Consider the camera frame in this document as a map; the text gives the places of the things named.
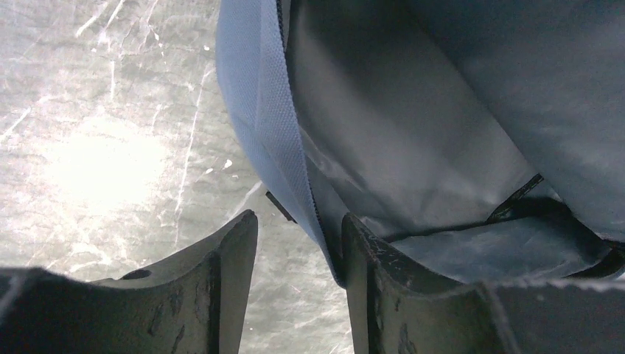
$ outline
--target scratched surface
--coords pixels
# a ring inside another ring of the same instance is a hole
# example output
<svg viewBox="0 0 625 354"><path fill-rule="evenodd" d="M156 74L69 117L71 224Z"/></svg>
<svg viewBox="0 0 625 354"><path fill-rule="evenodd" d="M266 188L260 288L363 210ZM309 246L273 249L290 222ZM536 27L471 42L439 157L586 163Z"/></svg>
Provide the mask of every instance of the scratched surface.
<svg viewBox="0 0 625 354"><path fill-rule="evenodd" d="M0 0L0 266L120 277L260 218L241 353L352 353L344 291L264 198L214 74L215 0Z"/></svg>

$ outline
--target gray surface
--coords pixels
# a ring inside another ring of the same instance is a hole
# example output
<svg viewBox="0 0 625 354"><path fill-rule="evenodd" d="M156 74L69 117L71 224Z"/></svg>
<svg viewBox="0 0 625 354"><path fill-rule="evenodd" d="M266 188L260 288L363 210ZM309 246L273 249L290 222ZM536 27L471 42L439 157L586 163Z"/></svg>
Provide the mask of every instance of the gray surface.
<svg viewBox="0 0 625 354"><path fill-rule="evenodd" d="M0 266L120 277L252 208L261 229L241 353L352 353L344 291L262 197L228 123L218 4L0 6Z"/></svg>

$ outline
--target blue fabric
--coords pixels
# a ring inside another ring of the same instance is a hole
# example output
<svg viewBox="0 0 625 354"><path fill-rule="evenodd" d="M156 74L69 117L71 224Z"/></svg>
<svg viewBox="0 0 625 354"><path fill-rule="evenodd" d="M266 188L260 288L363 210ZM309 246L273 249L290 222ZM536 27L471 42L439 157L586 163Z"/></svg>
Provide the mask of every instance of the blue fabric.
<svg viewBox="0 0 625 354"><path fill-rule="evenodd" d="M332 265L315 213L276 6L276 0L221 1L217 79L254 169Z"/></svg>

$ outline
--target blue strap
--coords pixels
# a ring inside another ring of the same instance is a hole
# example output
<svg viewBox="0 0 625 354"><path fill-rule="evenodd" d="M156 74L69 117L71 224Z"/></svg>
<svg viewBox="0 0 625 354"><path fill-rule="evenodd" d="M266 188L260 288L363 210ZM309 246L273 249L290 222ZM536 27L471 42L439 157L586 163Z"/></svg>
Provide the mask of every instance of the blue strap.
<svg viewBox="0 0 625 354"><path fill-rule="evenodd" d="M217 79L237 137L263 183L321 247L289 85L276 0L222 0ZM332 275L337 279L335 270Z"/></svg>

